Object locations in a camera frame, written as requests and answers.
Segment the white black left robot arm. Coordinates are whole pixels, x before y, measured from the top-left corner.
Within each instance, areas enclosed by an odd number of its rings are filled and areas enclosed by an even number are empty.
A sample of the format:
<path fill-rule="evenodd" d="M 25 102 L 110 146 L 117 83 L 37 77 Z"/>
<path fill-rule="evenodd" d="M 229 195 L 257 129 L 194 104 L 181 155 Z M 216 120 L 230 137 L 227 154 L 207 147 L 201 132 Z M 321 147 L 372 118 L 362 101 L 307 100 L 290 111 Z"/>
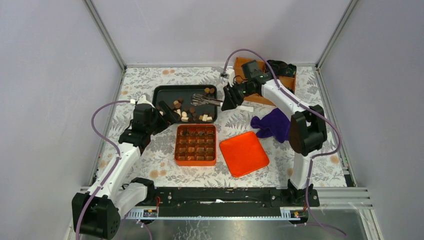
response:
<path fill-rule="evenodd" d="M 111 240 L 117 234 L 121 220 L 137 204 L 148 206 L 157 202 L 154 182 L 136 177 L 125 189 L 122 184 L 135 161 L 151 142 L 151 137 L 179 120 L 164 101 L 158 106 L 147 100 L 131 100 L 133 118 L 123 131 L 111 161 L 99 179 L 85 193 L 78 192 L 71 201 L 75 238 L 81 235 Z"/>

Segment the metal tongs white handle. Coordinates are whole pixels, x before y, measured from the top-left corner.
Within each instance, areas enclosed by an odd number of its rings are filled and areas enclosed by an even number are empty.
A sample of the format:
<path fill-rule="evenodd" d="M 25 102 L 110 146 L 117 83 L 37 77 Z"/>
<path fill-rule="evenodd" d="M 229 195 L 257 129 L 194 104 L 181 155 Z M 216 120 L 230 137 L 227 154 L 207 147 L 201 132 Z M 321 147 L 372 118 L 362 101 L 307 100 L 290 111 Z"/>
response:
<path fill-rule="evenodd" d="M 202 105 L 212 105 L 216 107 L 222 107 L 223 101 L 215 98 L 206 97 L 202 94 L 195 93 L 192 95 L 190 102 L 194 106 L 202 106 Z M 235 107 L 237 110 L 247 111 L 252 113 L 254 111 L 254 107 L 246 106 L 246 105 L 238 105 Z"/>

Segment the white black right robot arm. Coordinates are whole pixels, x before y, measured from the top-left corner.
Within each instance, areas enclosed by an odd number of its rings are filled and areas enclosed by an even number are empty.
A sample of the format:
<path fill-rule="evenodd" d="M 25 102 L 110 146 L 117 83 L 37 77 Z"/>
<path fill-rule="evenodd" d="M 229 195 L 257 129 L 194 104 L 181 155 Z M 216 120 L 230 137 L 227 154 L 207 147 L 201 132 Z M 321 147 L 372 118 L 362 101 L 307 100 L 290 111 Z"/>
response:
<path fill-rule="evenodd" d="M 328 138 L 324 110 L 320 105 L 307 106 L 281 84 L 270 65 L 268 69 L 263 72 L 257 61 L 251 60 L 242 65 L 245 81 L 240 83 L 223 69 L 220 77 L 227 83 L 223 88 L 221 110 L 236 109 L 245 97 L 258 94 L 289 118 L 288 141 L 294 151 L 294 166 L 283 196 L 293 206 L 309 205 L 314 190 L 311 181 L 313 161 L 320 156 Z"/>

